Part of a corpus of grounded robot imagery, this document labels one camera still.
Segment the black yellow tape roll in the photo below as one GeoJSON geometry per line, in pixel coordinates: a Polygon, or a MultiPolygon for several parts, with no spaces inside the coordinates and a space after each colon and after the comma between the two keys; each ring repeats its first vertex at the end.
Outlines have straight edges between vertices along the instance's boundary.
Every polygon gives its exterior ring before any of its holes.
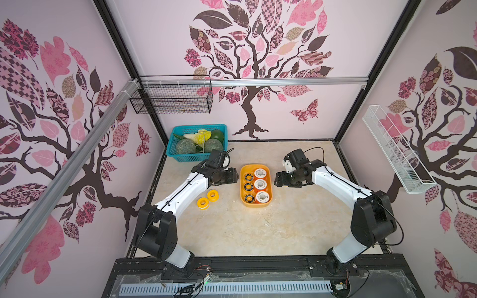
{"type": "Polygon", "coordinates": [[[247,194],[245,197],[244,197],[244,201],[248,204],[252,204],[255,202],[255,197],[254,195],[252,194],[247,194]]]}
{"type": "Polygon", "coordinates": [[[244,176],[244,179],[247,181],[247,182],[251,182],[254,180],[254,176],[251,174],[251,173],[248,173],[244,176]]]}
{"type": "Polygon", "coordinates": [[[243,189],[245,192],[253,192],[255,189],[255,186],[253,183],[245,183],[243,186],[243,189]]]}

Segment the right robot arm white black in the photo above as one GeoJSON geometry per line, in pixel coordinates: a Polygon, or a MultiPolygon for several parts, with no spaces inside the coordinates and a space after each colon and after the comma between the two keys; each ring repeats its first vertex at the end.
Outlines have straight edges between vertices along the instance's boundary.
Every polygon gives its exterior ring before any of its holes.
{"type": "Polygon", "coordinates": [[[349,181],[322,160],[310,161],[302,149],[287,154],[283,159],[283,166],[285,170],[276,174],[275,186],[320,186],[352,211],[349,234],[327,252],[328,267],[343,267],[376,243],[402,229],[385,192],[372,191],[349,181]]]}

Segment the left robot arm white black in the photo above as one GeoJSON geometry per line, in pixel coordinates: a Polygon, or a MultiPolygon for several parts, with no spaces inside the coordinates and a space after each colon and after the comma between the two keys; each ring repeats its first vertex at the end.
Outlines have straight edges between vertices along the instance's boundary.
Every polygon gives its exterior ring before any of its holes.
{"type": "Polygon", "coordinates": [[[213,150],[194,166],[179,187],[162,201],[142,206],[132,239],[135,249],[186,270],[194,254],[178,244],[177,221],[198,196],[212,186],[235,184],[239,174],[230,165],[230,151],[213,150]]]}

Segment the orange white tape roll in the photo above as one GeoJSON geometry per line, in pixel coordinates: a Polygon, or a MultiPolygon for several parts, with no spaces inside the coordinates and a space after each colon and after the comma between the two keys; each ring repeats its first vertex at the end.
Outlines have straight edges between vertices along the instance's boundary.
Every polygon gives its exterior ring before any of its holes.
{"type": "Polygon", "coordinates": [[[259,204],[267,204],[270,202],[270,195],[266,191],[260,191],[255,196],[255,201],[259,204]]]}
{"type": "Polygon", "coordinates": [[[254,177],[257,180],[264,180],[267,176],[268,176],[267,170],[265,170],[263,168],[257,168],[254,171],[254,177]]]}
{"type": "Polygon", "coordinates": [[[254,186],[258,192],[265,191],[268,186],[268,183],[265,180],[255,180],[254,186]]]}

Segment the yellow plastic storage box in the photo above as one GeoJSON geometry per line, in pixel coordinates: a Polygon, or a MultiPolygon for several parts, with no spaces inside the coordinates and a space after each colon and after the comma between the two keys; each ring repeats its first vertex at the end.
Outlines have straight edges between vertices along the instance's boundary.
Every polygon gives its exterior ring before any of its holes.
{"type": "Polygon", "coordinates": [[[267,207],[273,201],[270,169],[261,164],[241,168],[239,175],[240,199],[247,207],[267,207]]]}

